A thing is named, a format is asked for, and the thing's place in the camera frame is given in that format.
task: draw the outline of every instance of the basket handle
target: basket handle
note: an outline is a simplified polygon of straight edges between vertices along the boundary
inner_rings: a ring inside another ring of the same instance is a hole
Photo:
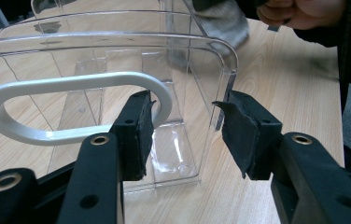
[[[60,131],[34,129],[14,120],[6,111],[4,103],[17,96],[121,85],[135,85],[153,91],[161,102],[161,106],[158,107],[157,111],[152,113],[153,125],[157,128],[167,120],[172,110],[172,98],[169,89],[162,82],[143,73],[116,72],[11,82],[0,85],[0,133],[27,144],[59,146],[80,143],[84,138],[94,133],[108,132],[111,128],[110,124]]]

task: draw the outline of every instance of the transparent plastic tray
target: transparent plastic tray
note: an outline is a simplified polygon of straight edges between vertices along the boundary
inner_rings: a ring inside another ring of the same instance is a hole
[[[65,15],[4,29],[0,60],[6,65],[5,79],[11,76],[19,82],[138,72],[163,83],[172,96],[171,114],[152,136],[147,176],[125,183],[125,191],[152,189],[199,180],[212,135],[222,122],[220,111],[211,103],[224,100],[232,88],[237,70],[233,49],[197,33],[199,27],[188,13]],[[128,97],[141,90],[121,86],[62,91],[21,97],[20,101],[34,105],[45,121],[45,127],[33,122],[25,125],[50,132],[111,124]],[[5,104],[14,119],[18,98]],[[79,145],[54,147],[48,173],[74,161]]]

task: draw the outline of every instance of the oval handle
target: oval handle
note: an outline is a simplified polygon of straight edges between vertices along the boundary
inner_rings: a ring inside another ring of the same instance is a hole
[[[23,95],[43,94],[59,91],[78,91],[103,87],[134,85],[153,91],[161,102],[152,113],[155,128],[164,123],[172,110],[172,97],[169,89],[155,77],[137,72],[116,72],[77,77],[58,77],[49,79],[11,82],[0,85],[0,133],[14,140],[38,145],[59,146],[79,143],[94,133],[108,132],[111,125],[84,128],[44,131],[34,129],[14,120],[6,111],[4,102]]]

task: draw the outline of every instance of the wooden table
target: wooden table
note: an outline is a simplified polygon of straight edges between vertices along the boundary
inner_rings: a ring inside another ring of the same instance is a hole
[[[304,42],[286,27],[273,32],[249,22],[250,37],[237,50],[240,70],[233,89],[263,104],[283,122],[283,133],[311,134],[343,164],[336,49]],[[27,123],[36,116],[27,106],[14,113]],[[51,151],[0,135],[0,170],[29,167],[42,176]],[[125,209],[126,223],[279,222],[270,182],[243,179],[219,133],[200,183],[128,193]]]

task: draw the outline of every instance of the person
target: person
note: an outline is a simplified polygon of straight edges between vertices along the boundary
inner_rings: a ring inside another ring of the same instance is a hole
[[[234,0],[193,0],[197,11]],[[351,0],[236,0],[247,18],[271,26],[287,26],[306,41],[337,47],[342,111],[351,84]],[[346,169],[351,170],[351,148],[344,146]]]

